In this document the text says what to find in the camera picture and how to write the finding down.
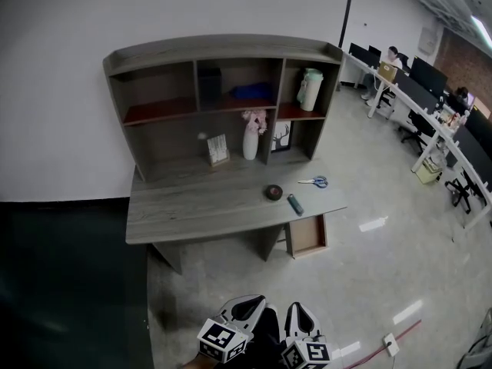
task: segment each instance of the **power strip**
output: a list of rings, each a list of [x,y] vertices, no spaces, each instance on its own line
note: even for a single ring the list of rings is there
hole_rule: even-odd
[[[387,353],[390,357],[394,357],[400,348],[398,347],[398,343],[394,338],[393,334],[388,334],[383,338],[384,346],[386,347]]]

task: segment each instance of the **person in white shirt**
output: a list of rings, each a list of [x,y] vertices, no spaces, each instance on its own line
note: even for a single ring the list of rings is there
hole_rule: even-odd
[[[387,56],[381,60],[399,69],[402,69],[403,67],[401,60],[398,58],[398,50],[394,46],[391,46],[387,50]],[[380,83],[381,81],[375,78],[372,74],[366,74],[364,76],[362,84],[366,87],[367,91],[361,95],[361,98],[366,100],[367,105],[372,106],[372,101],[377,94],[377,89],[379,88]]]

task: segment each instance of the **person's hand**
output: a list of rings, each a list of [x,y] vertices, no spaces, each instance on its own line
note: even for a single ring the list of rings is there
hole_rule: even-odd
[[[217,361],[202,354],[198,354],[193,361],[188,362],[182,369],[212,369]]]

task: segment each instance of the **blue cloth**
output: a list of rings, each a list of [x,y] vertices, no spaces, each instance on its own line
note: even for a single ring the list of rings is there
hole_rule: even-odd
[[[272,99],[271,86],[267,82],[255,83],[253,85],[236,86],[231,90],[231,95],[237,99],[269,98]]]

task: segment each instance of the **red cable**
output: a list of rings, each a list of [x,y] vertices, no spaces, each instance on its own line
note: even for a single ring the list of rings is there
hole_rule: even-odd
[[[398,336],[396,336],[395,340],[399,340],[401,339],[403,336],[405,336],[408,332],[410,332],[411,330],[413,330],[416,326],[418,326],[420,323],[422,322],[422,320],[419,320],[417,321],[415,324],[413,324],[411,327],[407,328],[405,331],[403,331],[401,334],[399,334]],[[369,360],[373,359],[374,357],[376,357],[376,355],[378,355],[380,352],[386,350],[386,346],[381,346],[379,347],[374,353],[372,354],[369,354],[368,356],[362,358],[361,360],[353,363],[351,366],[348,366],[346,367],[345,369],[353,369],[354,367],[356,366],[359,366],[359,365],[362,365],[362,364],[365,364],[366,362],[368,362]]]

